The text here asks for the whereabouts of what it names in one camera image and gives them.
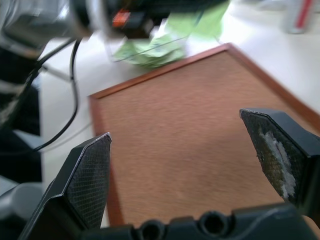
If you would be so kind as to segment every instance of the brown board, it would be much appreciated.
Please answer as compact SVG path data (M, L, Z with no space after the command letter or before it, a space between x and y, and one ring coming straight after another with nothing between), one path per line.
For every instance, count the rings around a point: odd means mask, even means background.
M281 202L241 108L282 110L320 132L315 112L229 43L97 92L90 104L95 133L112 137L111 226Z

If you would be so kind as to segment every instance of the green object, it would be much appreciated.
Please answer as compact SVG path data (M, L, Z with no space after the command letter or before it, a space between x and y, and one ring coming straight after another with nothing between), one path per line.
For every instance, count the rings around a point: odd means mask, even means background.
M166 28L182 37L195 35L205 39L218 38L222 33L222 18L230 2L226 1L197 13L171 13Z
M127 40L114 57L130 64L146 68L157 68L183 59L185 51L181 44L169 35L148 40Z

